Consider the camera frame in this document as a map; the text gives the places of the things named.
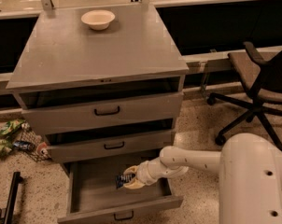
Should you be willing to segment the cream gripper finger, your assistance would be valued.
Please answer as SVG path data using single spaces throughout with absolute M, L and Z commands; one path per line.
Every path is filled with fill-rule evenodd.
M 137 170 L 138 170 L 138 166 L 137 165 L 134 165 L 134 166 L 131 166 L 129 168 L 127 168 L 123 174 L 124 175 L 129 175 L 129 174 L 136 174 L 137 173 Z
M 145 186 L 145 184 L 135 178 L 132 179 L 129 183 L 125 183 L 123 186 L 126 189 L 141 189 Z

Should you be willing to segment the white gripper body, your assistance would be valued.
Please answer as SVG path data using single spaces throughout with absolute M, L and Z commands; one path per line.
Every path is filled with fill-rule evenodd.
M 140 163 L 136 171 L 136 180 L 142 186 L 150 186 L 154 184 L 157 179 L 149 173 L 149 161 Z

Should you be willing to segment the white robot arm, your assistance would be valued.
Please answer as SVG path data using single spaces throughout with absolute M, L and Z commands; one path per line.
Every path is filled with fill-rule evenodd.
M 191 167 L 219 176 L 219 224 L 282 224 L 282 151 L 252 133 L 232 136 L 220 151 L 164 147 L 126 169 L 124 187 L 140 189 Z

